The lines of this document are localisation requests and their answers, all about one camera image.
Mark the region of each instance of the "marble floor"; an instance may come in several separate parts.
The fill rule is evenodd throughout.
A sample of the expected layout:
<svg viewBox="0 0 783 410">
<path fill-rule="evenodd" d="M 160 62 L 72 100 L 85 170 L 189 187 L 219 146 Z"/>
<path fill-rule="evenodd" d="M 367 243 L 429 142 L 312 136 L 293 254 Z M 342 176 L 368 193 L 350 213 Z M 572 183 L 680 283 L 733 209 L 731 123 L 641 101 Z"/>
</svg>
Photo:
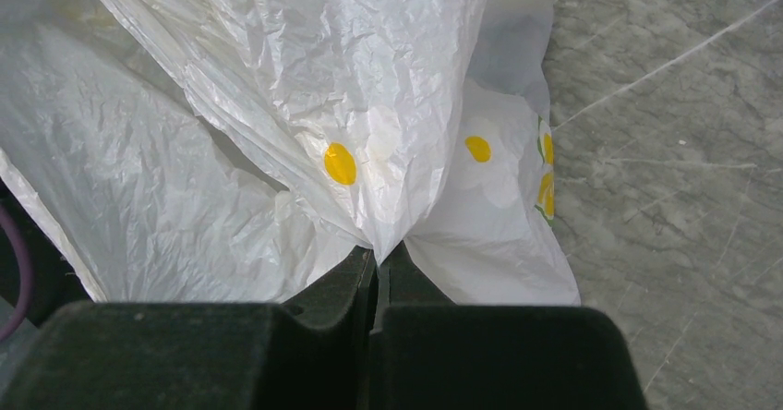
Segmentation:
<svg viewBox="0 0 783 410">
<path fill-rule="evenodd" d="M 654 409 L 783 408 L 783 0 L 556 0 L 555 231 Z"/>
</svg>

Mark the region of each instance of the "purple tube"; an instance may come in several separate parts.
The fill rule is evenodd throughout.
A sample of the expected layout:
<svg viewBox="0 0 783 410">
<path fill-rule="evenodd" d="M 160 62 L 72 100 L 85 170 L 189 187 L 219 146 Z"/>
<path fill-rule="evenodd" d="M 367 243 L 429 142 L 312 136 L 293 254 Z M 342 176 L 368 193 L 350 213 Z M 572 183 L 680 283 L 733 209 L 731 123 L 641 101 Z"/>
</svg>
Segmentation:
<svg viewBox="0 0 783 410">
<path fill-rule="evenodd" d="M 11 247 L 14 248 L 14 254 L 17 257 L 19 266 L 19 299 L 14 308 L 11 319 L 0 328 L 0 343 L 9 338 L 24 322 L 27 311 L 30 308 L 32 300 L 32 262 L 30 253 L 22 238 L 22 233 L 17 228 L 11 215 L 8 214 L 3 205 L 0 204 L 0 228 L 6 232 L 8 240 L 11 241 Z"/>
</svg>

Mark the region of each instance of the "purple cable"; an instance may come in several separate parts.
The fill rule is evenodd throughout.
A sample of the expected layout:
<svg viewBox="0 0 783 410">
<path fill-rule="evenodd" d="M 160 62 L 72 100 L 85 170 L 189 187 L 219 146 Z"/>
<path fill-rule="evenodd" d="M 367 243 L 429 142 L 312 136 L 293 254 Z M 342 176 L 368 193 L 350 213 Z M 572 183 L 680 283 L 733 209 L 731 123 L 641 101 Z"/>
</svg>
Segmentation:
<svg viewBox="0 0 783 410">
<path fill-rule="evenodd" d="M 2 204 L 0 204 L 0 228 L 6 232 L 8 240 L 11 241 L 11 247 L 14 248 L 14 254 L 17 257 L 19 266 L 19 299 L 14 312 L 11 314 L 11 319 L 0 328 L 1 343 L 14 334 L 19 326 L 22 325 L 25 315 L 27 315 L 27 310 L 30 308 L 30 301 L 32 300 L 32 262 L 30 261 L 30 254 L 27 251 L 24 239 L 22 239 L 22 233 L 19 232 L 13 218 L 3 208 Z"/>
</svg>

